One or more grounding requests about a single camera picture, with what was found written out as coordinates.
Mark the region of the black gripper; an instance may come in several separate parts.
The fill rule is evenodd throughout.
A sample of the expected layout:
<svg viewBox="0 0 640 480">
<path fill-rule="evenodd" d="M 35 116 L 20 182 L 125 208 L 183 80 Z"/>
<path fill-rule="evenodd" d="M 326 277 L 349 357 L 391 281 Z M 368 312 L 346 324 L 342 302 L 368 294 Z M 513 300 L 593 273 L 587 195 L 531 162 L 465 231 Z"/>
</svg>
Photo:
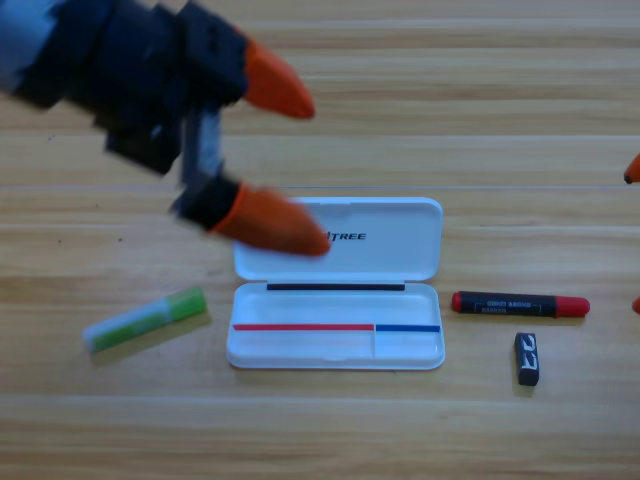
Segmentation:
<svg viewBox="0 0 640 480">
<path fill-rule="evenodd" d="M 182 182 L 221 174 L 220 111 L 244 100 L 295 119 L 315 115 L 293 67 L 202 7 L 137 1 L 17 1 L 14 95 L 40 109 L 90 113 L 107 151 Z"/>
</svg>

